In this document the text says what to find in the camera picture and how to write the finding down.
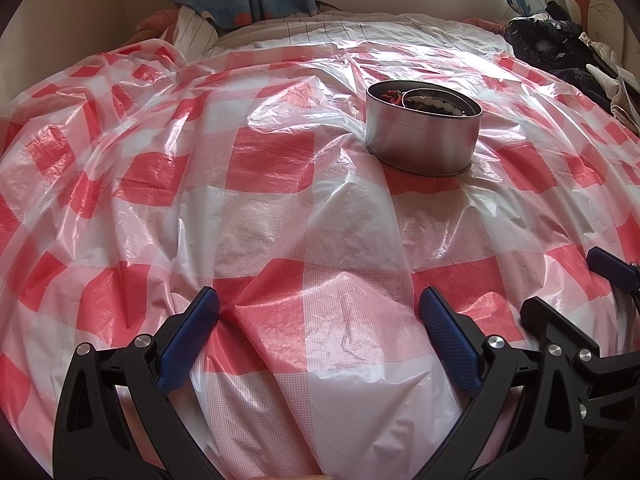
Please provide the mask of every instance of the black clamp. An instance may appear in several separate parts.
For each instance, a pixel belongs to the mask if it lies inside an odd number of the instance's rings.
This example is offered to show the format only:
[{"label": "black clamp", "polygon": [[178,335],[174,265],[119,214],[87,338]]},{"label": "black clamp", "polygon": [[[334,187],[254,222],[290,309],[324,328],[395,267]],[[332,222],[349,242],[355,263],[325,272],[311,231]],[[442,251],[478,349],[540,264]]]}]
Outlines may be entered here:
[{"label": "black clamp", "polygon": [[[427,288],[419,315],[449,379],[471,402],[414,480],[623,480],[640,471],[640,352],[598,345],[540,298],[522,326],[540,350],[485,336]],[[510,388],[523,386],[497,457],[474,469]]]},{"label": "black clamp", "polygon": [[[56,480],[224,480],[166,396],[179,388],[218,321],[216,291],[203,288],[183,314],[127,347],[76,348],[62,388],[53,437]],[[166,470],[145,462],[116,386],[128,386],[140,421]]]}]

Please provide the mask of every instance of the wrinkled plastic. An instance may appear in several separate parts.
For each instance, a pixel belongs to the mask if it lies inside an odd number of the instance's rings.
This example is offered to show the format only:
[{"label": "wrinkled plastic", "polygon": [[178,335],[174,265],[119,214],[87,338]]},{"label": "wrinkled plastic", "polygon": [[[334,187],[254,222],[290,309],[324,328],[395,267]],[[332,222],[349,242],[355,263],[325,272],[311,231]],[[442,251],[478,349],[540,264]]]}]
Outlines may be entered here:
[{"label": "wrinkled plastic", "polygon": [[[468,171],[413,176],[367,152],[366,88],[386,78],[482,105]],[[153,333],[203,285],[220,322],[172,401],[228,478],[411,478],[463,402],[415,316],[425,286],[516,346],[536,295],[604,355],[635,341],[584,256],[640,256],[638,140],[508,54],[341,41],[186,66],[151,40],[2,117],[0,402],[49,469],[75,346]]]}]

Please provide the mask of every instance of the metal screw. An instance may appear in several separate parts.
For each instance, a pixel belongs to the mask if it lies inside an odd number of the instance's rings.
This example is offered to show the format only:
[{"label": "metal screw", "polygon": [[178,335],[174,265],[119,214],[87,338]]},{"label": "metal screw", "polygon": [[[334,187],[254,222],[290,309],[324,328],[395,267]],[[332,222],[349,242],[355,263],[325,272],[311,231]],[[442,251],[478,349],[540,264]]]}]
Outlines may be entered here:
[{"label": "metal screw", "polygon": [[558,345],[549,345],[549,353],[555,357],[562,355],[562,348]]},{"label": "metal screw", "polygon": [[91,351],[91,345],[89,343],[80,343],[76,348],[78,355],[87,355]]},{"label": "metal screw", "polygon": [[591,355],[591,352],[589,352],[586,348],[583,348],[582,350],[580,350],[580,352],[578,352],[578,357],[580,358],[580,361],[588,363],[589,361],[591,361],[591,358],[593,356]]},{"label": "metal screw", "polygon": [[138,348],[146,348],[151,344],[151,336],[147,334],[139,335],[133,344]]},{"label": "metal screw", "polygon": [[489,346],[491,348],[504,348],[504,339],[499,335],[489,336]]}]

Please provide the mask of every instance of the round metal can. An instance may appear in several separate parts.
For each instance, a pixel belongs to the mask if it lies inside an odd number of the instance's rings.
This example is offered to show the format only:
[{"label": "round metal can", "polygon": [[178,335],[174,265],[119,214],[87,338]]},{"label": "round metal can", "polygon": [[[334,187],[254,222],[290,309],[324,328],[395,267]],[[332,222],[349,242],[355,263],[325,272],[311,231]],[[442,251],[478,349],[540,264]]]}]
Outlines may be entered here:
[{"label": "round metal can", "polygon": [[[449,103],[456,113],[462,114],[424,112],[382,99],[388,91],[406,94],[418,89],[428,92],[433,98],[430,102]],[[471,166],[482,108],[473,99],[444,86],[390,80],[367,89],[366,118],[367,149],[380,161],[409,173],[452,176]]]}]

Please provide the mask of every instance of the blue clamp pad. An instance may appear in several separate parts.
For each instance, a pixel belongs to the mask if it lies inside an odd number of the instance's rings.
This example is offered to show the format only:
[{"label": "blue clamp pad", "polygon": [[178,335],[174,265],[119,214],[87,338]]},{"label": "blue clamp pad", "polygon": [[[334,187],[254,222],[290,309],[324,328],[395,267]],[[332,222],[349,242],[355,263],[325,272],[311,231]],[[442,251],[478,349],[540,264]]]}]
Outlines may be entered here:
[{"label": "blue clamp pad", "polygon": [[220,302],[212,288],[190,304],[186,318],[160,357],[158,388],[168,395],[182,386],[196,357],[218,322]]},{"label": "blue clamp pad", "polygon": [[482,386],[481,356],[468,341],[449,309],[431,288],[426,288],[420,295],[420,319],[449,380],[474,397]]},{"label": "blue clamp pad", "polygon": [[640,290],[638,270],[600,247],[589,250],[587,265],[590,270],[609,280],[623,292],[631,293]]}]

